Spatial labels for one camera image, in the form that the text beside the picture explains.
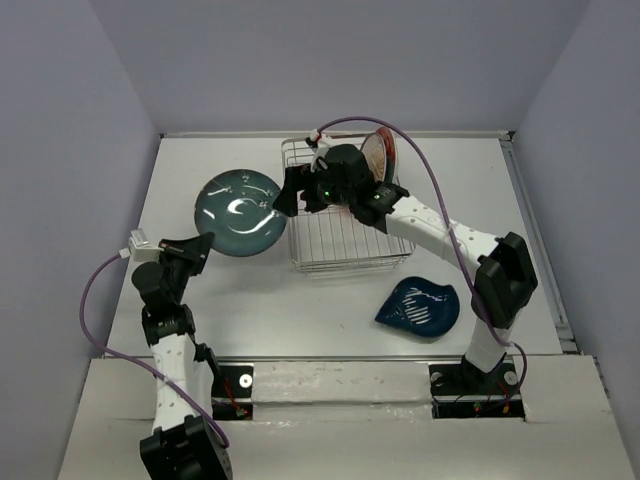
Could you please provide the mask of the dark teal blossom plate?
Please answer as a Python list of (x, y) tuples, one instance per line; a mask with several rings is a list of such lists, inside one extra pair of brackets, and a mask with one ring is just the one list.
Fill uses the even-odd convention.
[(200, 234), (211, 233), (211, 249), (233, 257), (250, 257), (274, 246), (283, 235), (287, 217), (273, 207), (281, 189), (267, 175), (234, 169), (210, 179), (194, 206)]

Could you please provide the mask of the white plate orange sunburst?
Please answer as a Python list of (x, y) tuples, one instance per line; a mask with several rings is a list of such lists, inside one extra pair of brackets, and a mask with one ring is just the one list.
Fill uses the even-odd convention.
[(386, 148), (382, 137), (376, 133), (370, 133), (360, 147), (369, 170), (376, 181), (383, 181), (386, 175), (387, 158)]

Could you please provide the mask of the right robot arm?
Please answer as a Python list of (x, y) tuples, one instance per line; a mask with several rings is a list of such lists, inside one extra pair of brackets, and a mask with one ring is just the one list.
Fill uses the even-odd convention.
[(446, 209), (424, 205), (405, 188), (375, 178), (365, 155), (351, 144), (323, 148), (310, 163), (284, 171), (274, 208), (288, 217), (331, 205), (348, 208), (361, 224), (408, 240), (457, 267), (471, 293), (476, 325), (462, 357), (460, 379), (482, 392), (513, 347), (511, 331), (538, 287), (524, 238), (502, 237), (453, 222)]

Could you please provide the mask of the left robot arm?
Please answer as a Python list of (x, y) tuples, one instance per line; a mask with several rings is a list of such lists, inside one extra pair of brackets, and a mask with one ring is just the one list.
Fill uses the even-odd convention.
[(196, 340), (183, 296), (202, 273), (213, 237), (163, 240), (152, 245), (142, 230), (129, 238), (136, 262), (131, 281), (142, 301), (142, 328), (154, 363), (155, 418), (141, 440), (140, 457), (152, 479), (230, 479), (229, 440), (212, 418), (212, 393), (221, 383), (213, 351)]

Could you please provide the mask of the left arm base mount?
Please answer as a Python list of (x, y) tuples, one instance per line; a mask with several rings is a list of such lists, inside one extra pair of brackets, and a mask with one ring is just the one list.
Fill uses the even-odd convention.
[(253, 419), (254, 365), (222, 363), (211, 389), (212, 417), (216, 421)]

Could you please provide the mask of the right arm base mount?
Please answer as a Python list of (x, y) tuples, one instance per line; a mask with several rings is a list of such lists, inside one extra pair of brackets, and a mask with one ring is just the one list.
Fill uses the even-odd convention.
[(466, 377), (458, 362), (430, 364), (429, 380), (431, 412), (436, 420), (525, 419), (524, 404), (516, 389), (519, 377), (512, 361), (479, 377)]

